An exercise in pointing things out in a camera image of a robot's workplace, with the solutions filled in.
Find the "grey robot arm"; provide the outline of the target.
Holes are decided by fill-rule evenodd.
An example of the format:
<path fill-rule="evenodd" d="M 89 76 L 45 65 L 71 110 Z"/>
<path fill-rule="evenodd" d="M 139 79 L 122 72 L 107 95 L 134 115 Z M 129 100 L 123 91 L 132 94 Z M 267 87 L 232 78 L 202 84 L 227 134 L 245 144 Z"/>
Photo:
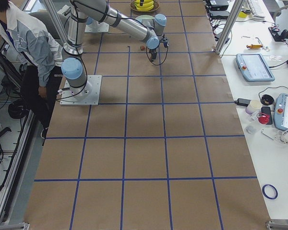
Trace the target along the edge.
<path fill-rule="evenodd" d="M 143 19 L 134 19 L 110 7 L 105 0 L 72 0 L 71 22 L 67 42 L 63 45 L 61 71 L 69 84 L 74 98 L 87 96 L 91 86 L 88 83 L 86 67 L 82 60 L 83 36 L 88 18 L 116 27 L 120 31 L 146 44 L 146 54 L 154 62 L 160 45 L 168 48 L 164 35 L 167 18 L 163 14 Z"/>

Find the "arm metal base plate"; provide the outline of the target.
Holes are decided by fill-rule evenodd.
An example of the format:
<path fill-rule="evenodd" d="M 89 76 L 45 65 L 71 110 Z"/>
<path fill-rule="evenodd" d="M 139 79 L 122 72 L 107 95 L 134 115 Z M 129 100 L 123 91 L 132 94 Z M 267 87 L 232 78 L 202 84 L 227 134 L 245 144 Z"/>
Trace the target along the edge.
<path fill-rule="evenodd" d="M 91 18 L 88 19 L 86 22 L 85 33 L 108 33 L 109 25 L 105 22 L 98 22 L 96 20 L 92 20 Z"/>
<path fill-rule="evenodd" d="M 97 106 L 99 103 L 100 88 L 102 76 L 88 75 L 85 87 L 80 88 L 70 87 L 68 81 L 65 81 L 64 88 L 60 98 L 60 105 L 62 106 L 80 106 L 93 105 Z"/>

